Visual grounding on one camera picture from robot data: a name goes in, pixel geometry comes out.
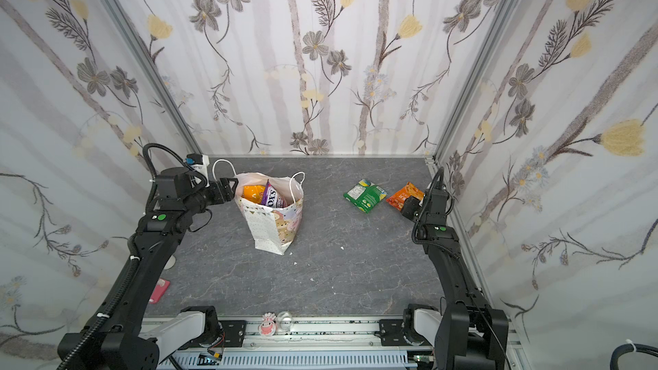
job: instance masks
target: gray tabletop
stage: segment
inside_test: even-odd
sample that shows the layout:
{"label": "gray tabletop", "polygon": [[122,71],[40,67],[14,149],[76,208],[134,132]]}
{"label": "gray tabletop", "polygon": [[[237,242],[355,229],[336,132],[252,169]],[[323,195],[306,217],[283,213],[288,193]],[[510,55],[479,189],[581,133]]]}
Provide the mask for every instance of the gray tabletop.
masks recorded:
{"label": "gray tabletop", "polygon": [[[293,315],[402,314],[410,302],[438,307],[441,283],[423,248],[411,242],[411,222],[385,201],[365,214],[343,197],[362,178],[389,194],[409,181],[424,190],[430,173],[423,159],[231,161],[238,173],[285,177],[306,172],[295,240],[284,256],[256,250],[237,206],[214,206],[212,221],[185,235],[175,266],[162,272],[171,285],[160,302],[148,307],[147,316],[175,316],[187,306],[203,305],[215,306],[222,316],[282,310]],[[226,167],[222,171],[229,175]],[[195,216],[194,226],[207,217]]]}

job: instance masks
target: orange chip bag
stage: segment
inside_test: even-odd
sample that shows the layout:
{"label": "orange chip bag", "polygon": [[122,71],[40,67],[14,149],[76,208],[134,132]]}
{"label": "orange chip bag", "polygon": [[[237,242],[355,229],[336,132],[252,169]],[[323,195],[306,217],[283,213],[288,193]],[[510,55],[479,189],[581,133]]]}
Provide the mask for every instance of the orange chip bag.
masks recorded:
{"label": "orange chip bag", "polygon": [[265,186],[245,186],[242,197],[248,201],[253,201],[256,204],[260,204],[260,202],[263,200],[263,192],[265,192]]}
{"label": "orange chip bag", "polygon": [[401,188],[397,193],[393,194],[391,197],[386,199],[386,201],[398,210],[402,210],[402,206],[405,204],[405,200],[409,197],[414,196],[418,200],[423,199],[423,192],[417,189],[416,186],[412,185],[411,182],[407,183],[406,186]]}

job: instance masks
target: metal bracket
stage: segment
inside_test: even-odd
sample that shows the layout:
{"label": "metal bracket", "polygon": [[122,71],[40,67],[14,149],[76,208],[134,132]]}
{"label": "metal bracket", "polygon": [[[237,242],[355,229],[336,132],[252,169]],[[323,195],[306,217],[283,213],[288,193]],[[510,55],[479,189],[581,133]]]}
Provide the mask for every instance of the metal bracket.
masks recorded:
{"label": "metal bracket", "polygon": [[224,329],[224,347],[242,347],[247,322],[244,320],[223,320],[219,323]]}
{"label": "metal bracket", "polygon": [[[399,319],[382,319],[379,320],[379,337],[382,339],[382,346],[412,346],[407,342],[402,328],[402,320]],[[420,344],[416,346],[431,346],[423,338]]]}

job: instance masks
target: gift bag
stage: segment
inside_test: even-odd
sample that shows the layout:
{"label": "gift bag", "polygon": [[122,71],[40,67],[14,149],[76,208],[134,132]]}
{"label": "gift bag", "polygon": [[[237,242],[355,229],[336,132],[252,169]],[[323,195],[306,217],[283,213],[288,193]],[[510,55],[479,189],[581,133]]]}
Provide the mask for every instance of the gift bag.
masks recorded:
{"label": "gift bag", "polygon": [[[228,160],[219,159],[218,161],[227,161],[233,168],[233,164]],[[215,175],[215,164],[212,165],[213,176]],[[295,180],[297,175],[302,175],[301,182]],[[238,173],[235,174],[235,177],[237,178],[237,188],[234,200],[247,220],[256,249],[283,255],[300,226],[304,201],[301,184],[304,183],[306,174],[300,171],[292,177],[269,177],[262,173]],[[287,207],[270,208],[242,197],[244,186],[264,186],[267,181],[270,181],[276,191],[284,197]]]}

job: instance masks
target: bag handle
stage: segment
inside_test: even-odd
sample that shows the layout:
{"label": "bag handle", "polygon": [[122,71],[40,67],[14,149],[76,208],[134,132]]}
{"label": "bag handle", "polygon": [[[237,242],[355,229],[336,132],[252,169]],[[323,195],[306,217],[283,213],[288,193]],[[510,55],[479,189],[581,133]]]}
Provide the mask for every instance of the bag handle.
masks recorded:
{"label": "bag handle", "polygon": [[301,186],[302,183],[304,183],[304,180],[306,179],[306,173],[304,173],[304,172],[302,172],[302,171],[298,171],[297,173],[295,173],[294,175],[292,175],[292,177],[290,178],[290,182],[288,182],[288,187],[290,187],[290,195],[292,196],[292,202],[293,202],[293,203],[297,203],[297,201],[295,200],[295,194],[292,193],[292,180],[293,180],[293,179],[295,178],[295,176],[297,176],[297,175],[302,175],[302,176],[301,176],[300,186]]}
{"label": "bag handle", "polygon": [[235,172],[235,168],[233,167],[233,163],[231,163],[230,161],[228,161],[228,160],[226,160],[226,159],[217,159],[217,160],[215,160],[215,162],[212,164],[212,178],[215,179],[215,181],[217,181],[217,176],[215,176],[215,166],[217,166],[217,164],[218,164],[220,161],[226,161],[226,163],[230,164],[230,165],[231,165],[231,169],[233,169],[233,176],[237,176],[237,173]]}

